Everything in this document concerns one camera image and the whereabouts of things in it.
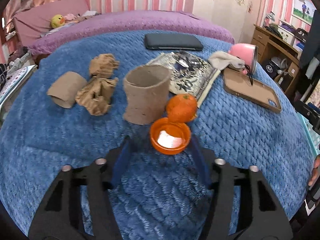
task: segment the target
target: white box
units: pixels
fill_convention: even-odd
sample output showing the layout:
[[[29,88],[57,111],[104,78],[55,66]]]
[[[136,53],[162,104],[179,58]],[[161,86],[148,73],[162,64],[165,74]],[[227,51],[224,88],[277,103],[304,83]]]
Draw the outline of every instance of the white box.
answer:
[[[293,46],[295,36],[293,33],[287,31],[286,29],[278,26],[278,32],[282,35],[283,40],[290,46]]]

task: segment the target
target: metal bolt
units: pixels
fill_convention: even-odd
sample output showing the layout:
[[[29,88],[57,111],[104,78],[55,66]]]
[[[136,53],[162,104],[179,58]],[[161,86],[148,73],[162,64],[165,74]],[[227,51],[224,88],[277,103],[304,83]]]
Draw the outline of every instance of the metal bolt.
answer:
[[[72,166],[67,164],[67,165],[63,165],[61,170],[62,171],[71,171],[71,169],[72,169]]]
[[[96,159],[97,165],[102,165],[102,164],[105,164],[106,162],[107,162],[107,160],[105,158]]]
[[[255,166],[255,165],[250,166],[249,169],[250,169],[250,171],[253,171],[253,172],[258,172],[259,171],[258,166]]]
[[[226,161],[224,159],[221,159],[221,158],[217,158],[214,160],[214,162],[218,165],[225,165],[226,164]]]

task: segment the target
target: framed picture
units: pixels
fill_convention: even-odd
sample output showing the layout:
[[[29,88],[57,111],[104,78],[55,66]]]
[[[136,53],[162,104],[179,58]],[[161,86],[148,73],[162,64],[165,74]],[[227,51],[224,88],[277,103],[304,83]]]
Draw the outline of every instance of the framed picture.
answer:
[[[311,25],[316,7],[308,0],[294,0],[292,16]]]

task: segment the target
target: crumpled brown paper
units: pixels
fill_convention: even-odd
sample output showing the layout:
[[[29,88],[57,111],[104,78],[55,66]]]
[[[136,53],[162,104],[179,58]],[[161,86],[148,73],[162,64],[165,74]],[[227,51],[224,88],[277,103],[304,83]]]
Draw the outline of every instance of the crumpled brown paper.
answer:
[[[91,60],[89,73],[93,76],[109,78],[113,74],[113,69],[118,66],[119,61],[116,61],[112,54],[100,54]]]
[[[78,91],[76,102],[84,106],[91,115],[104,115],[111,107],[110,99],[118,80],[93,77]]]

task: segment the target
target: purple blanket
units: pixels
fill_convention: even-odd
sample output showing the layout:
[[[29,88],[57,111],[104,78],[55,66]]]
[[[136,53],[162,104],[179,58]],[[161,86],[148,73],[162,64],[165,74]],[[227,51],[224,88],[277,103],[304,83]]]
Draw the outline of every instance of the purple blanket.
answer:
[[[32,55],[51,54],[59,46],[84,37],[129,30],[167,30],[191,33],[234,44],[231,33],[193,14],[168,11],[126,11],[95,16],[59,32],[39,38],[29,46]]]

